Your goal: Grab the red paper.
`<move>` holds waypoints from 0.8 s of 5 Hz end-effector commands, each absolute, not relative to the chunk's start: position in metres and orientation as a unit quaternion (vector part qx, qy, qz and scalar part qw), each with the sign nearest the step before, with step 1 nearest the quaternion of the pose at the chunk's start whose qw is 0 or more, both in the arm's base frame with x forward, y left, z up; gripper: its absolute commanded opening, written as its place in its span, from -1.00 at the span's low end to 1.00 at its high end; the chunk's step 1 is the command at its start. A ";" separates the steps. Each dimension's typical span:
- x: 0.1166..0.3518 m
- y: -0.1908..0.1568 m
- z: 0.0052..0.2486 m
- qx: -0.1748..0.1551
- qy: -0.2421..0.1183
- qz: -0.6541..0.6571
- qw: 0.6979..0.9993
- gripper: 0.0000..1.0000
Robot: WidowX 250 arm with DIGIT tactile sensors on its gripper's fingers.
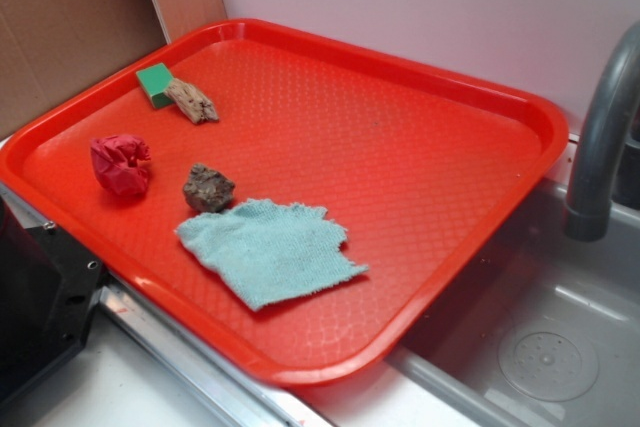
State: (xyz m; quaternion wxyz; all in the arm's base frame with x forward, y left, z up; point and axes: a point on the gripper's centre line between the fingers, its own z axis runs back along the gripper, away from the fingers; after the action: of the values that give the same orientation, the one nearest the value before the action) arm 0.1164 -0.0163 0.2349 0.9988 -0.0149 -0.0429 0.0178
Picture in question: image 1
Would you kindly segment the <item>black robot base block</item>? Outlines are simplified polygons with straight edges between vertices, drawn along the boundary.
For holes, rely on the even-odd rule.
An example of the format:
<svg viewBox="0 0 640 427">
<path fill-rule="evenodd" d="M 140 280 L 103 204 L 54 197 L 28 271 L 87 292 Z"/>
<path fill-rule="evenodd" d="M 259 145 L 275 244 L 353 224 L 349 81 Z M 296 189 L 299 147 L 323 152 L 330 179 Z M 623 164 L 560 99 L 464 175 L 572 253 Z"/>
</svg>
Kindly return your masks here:
<svg viewBox="0 0 640 427">
<path fill-rule="evenodd" d="M 22 226 L 1 203 L 1 407 L 86 345 L 104 264 L 61 227 Z"/>
</svg>

